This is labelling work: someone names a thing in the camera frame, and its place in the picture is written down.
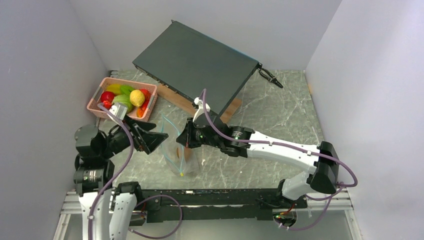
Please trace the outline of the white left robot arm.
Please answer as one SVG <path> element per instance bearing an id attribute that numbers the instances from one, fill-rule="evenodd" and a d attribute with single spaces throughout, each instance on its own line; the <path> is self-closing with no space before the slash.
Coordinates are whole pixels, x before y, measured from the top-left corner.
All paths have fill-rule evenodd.
<path id="1" fill-rule="evenodd" d="M 111 158 L 125 149 L 147 155 L 155 151 L 169 135 L 154 132 L 156 124 L 125 117 L 123 126 L 115 125 L 109 133 L 94 124 L 80 127 L 74 134 L 75 158 L 73 181 L 82 210 L 84 240 L 124 240 L 134 210 L 144 203 L 137 181 L 120 183 Z"/>

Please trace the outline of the clear zip top bag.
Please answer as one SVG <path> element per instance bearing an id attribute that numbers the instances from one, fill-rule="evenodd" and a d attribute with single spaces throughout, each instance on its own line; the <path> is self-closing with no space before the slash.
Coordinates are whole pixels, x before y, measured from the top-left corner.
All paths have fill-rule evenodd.
<path id="1" fill-rule="evenodd" d="M 193 150 L 176 142 L 181 130 L 164 115 L 161 116 L 160 132 L 168 134 L 159 148 L 170 170 L 180 177 L 197 172 L 200 167 Z"/>

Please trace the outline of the red tomato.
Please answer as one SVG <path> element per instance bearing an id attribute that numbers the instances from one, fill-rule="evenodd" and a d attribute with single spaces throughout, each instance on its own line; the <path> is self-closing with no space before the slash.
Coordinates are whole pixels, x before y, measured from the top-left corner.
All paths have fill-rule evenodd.
<path id="1" fill-rule="evenodd" d="M 148 102 L 151 98 L 151 93 L 145 88 L 141 88 L 140 91 L 143 93 L 145 101 Z"/>

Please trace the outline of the yellow lemon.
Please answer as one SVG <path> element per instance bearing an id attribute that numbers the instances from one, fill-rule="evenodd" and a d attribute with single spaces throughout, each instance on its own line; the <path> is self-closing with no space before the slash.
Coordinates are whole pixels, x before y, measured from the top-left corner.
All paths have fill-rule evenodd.
<path id="1" fill-rule="evenodd" d="M 129 101 L 135 107 L 141 107 L 144 104 L 145 100 L 145 95 L 139 89 L 133 90 L 129 95 Z"/>

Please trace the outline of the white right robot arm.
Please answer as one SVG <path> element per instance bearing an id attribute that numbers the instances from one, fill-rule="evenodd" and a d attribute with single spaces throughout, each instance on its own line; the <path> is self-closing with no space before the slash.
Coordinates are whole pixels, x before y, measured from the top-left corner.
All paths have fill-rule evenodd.
<path id="1" fill-rule="evenodd" d="M 176 142 L 190 149 L 207 145 L 230 157 L 263 158 L 300 168 L 301 173 L 279 183 L 275 200 L 282 208 L 313 191 L 328 195 L 337 191 L 339 164 L 332 160 L 335 151 L 328 142 L 302 145 L 221 121 L 210 125 L 203 117 L 189 117 Z"/>

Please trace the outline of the brown potato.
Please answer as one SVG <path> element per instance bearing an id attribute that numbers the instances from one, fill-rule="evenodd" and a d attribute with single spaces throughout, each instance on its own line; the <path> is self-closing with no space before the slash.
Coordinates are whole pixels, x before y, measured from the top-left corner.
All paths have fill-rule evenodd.
<path id="1" fill-rule="evenodd" d="M 193 159 L 194 153 L 191 148 L 187 147 L 177 147 L 176 148 L 176 156 L 180 163 L 182 162 L 189 162 Z"/>

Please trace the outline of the red apple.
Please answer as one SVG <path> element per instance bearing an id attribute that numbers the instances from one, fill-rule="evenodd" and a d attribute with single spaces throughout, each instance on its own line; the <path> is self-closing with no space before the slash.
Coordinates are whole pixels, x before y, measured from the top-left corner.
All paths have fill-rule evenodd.
<path id="1" fill-rule="evenodd" d="M 111 91 L 104 91 L 101 95 L 100 95 L 100 99 L 99 101 L 101 103 L 103 103 L 104 101 L 107 101 L 109 103 L 112 103 L 114 98 L 115 98 L 115 94 Z"/>

